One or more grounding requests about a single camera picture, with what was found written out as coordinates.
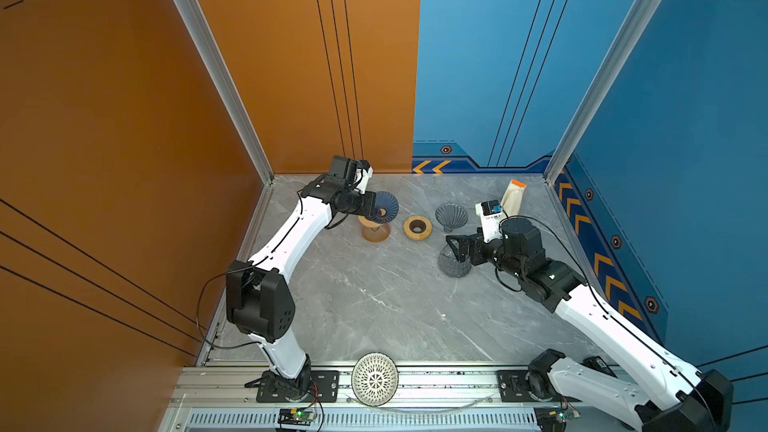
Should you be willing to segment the blue glass dripper cone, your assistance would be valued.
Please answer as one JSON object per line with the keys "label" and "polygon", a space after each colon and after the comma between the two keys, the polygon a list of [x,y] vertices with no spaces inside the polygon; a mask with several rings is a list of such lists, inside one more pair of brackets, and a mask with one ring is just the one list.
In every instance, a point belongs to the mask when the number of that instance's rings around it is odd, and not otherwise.
{"label": "blue glass dripper cone", "polygon": [[375,193],[371,211],[366,218],[376,224],[392,222],[399,213],[399,203],[396,197],[385,191]]}

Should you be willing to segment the coffee filter box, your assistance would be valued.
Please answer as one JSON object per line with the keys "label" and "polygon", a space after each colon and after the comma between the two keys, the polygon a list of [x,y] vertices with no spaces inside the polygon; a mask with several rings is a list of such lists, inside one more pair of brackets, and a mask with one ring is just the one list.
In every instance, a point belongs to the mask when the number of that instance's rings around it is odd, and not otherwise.
{"label": "coffee filter box", "polygon": [[500,201],[502,210],[507,216],[519,214],[526,188],[527,185],[518,180],[512,179],[509,182]]}

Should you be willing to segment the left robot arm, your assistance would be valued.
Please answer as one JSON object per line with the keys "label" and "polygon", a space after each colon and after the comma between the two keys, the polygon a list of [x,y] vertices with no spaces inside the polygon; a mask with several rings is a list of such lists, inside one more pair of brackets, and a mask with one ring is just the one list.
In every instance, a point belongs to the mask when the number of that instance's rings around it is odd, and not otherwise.
{"label": "left robot arm", "polygon": [[260,347],[270,372],[282,380],[297,382],[310,367],[292,330],[295,267],[336,215],[374,216],[376,193],[367,189],[373,174],[365,160],[335,156],[327,173],[297,192],[294,210],[266,245],[227,271],[227,321]]}

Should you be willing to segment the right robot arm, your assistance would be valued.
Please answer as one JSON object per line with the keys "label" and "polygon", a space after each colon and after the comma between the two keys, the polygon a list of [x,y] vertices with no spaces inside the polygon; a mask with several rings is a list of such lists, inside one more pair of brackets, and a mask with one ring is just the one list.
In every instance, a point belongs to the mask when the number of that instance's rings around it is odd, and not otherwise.
{"label": "right robot arm", "polygon": [[528,218],[486,218],[479,232],[449,235],[446,242],[458,262],[490,264],[515,277],[528,298],[579,329],[630,377],[624,381],[547,349],[528,365],[536,397],[577,399],[636,431],[729,430],[732,383],[669,352],[614,310],[582,273],[549,258]]}

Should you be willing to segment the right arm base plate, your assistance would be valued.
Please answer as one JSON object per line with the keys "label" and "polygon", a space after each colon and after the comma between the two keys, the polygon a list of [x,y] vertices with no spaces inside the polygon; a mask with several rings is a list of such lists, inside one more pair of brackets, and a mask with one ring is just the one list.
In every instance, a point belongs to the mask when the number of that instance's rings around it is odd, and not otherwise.
{"label": "right arm base plate", "polygon": [[496,372],[496,378],[502,402],[536,402],[538,400],[532,393],[532,388],[528,380],[528,370],[498,370]]}

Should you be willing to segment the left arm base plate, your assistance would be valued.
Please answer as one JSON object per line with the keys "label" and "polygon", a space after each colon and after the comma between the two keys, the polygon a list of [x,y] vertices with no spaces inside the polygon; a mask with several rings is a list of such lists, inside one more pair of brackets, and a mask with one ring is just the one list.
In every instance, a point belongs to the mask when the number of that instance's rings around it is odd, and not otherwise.
{"label": "left arm base plate", "polygon": [[266,371],[259,379],[258,403],[311,402],[318,398],[323,404],[337,400],[340,375],[337,370],[316,370],[286,379]]}

